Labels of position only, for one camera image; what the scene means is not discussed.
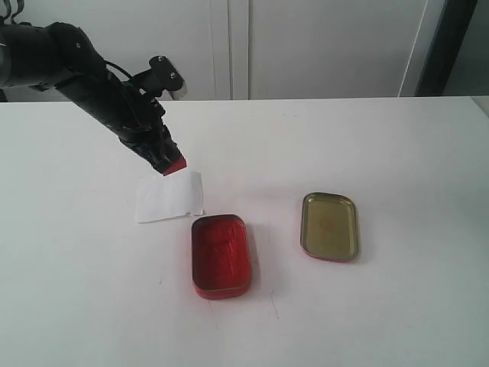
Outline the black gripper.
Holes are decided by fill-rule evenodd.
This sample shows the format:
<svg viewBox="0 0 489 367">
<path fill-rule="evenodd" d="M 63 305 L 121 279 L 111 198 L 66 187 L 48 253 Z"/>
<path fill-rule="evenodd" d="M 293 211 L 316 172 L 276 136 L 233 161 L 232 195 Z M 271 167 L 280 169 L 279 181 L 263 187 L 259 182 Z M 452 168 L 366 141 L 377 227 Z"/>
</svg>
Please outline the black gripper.
<svg viewBox="0 0 489 367">
<path fill-rule="evenodd" d="M 153 126 L 149 131 L 119 138 L 119 141 L 149 161 L 152 168 L 161 174 L 165 174 L 172 167 L 172 163 L 182 157 L 177 144 L 171 141 L 170 131 L 163 124 Z"/>
</svg>

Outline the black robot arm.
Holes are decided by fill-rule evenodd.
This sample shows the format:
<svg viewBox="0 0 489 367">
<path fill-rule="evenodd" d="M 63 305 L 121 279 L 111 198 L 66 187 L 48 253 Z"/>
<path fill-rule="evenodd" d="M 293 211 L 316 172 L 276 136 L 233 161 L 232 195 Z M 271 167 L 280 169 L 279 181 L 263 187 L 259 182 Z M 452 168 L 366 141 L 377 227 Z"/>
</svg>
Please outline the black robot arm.
<svg viewBox="0 0 489 367">
<path fill-rule="evenodd" d="M 164 56 L 152 57 L 149 65 L 121 81 L 74 25 L 1 26 L 2 88 L 57 90 L 167 176 L 185 168 L 186 159 L 162 120 L 165 110 L 158 98 L 183 90 L 185 82 Z"/>
</svg>

